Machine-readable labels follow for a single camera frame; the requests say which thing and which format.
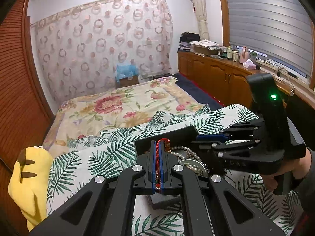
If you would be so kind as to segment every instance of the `person's hand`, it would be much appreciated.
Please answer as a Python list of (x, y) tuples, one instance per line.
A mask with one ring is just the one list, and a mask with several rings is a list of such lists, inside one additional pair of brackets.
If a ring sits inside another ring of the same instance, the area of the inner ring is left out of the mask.
[(278, 183), (274, 178), (275, 176), (292, 171), (293, 177), (295, 179), (301, 179), (308, 174), (311, 167), (311, 161), (311, 153), (306, 148), (305, 157), (296, 160), (284, 161), (277, 173), (268, 176), (261, 175), (261, 177), (266, 188), (273, 192), (278, 187)]

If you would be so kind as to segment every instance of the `wooden wardrobe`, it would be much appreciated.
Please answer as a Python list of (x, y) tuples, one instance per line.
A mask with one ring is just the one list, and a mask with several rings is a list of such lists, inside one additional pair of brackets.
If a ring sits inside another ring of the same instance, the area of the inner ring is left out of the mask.
[(16, 0), (0, 25), (1, 235), (3, 229), (12, 235), (28, 234), (26, 219), (7, 186), (20, 151), (41, 145), (53, 119), (34, 66), (27, 5), (28, 0)]

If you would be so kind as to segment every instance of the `wrist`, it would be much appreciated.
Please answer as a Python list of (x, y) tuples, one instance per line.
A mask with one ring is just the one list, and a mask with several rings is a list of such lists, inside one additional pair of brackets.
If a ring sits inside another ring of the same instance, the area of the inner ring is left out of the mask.
[(292, 170), (295, 179), (304, 178), (311, 168), (312, 157), (310, 151), (306, 148), (305, 157), (298, 160), (294, 170)]

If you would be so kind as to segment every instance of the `black bag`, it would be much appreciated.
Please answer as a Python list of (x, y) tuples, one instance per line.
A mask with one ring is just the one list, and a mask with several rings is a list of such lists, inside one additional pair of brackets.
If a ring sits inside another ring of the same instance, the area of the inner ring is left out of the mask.
[(182, 36), (180, 38), (180, 42), (193, 42), (197, 41), (200, 42), (200, 36), (199, 34), (193, 34), (193, 33), (182, 33)]

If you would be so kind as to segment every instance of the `pink bottle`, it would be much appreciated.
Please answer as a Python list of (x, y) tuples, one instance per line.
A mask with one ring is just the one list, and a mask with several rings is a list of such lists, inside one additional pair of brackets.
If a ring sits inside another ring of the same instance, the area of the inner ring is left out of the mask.
[(240, 63), (245, 63), (249, 59), (249, 52), (248, 52), (248, 47), (244, 46), (242, 52), (239, 55), (239, 62)]

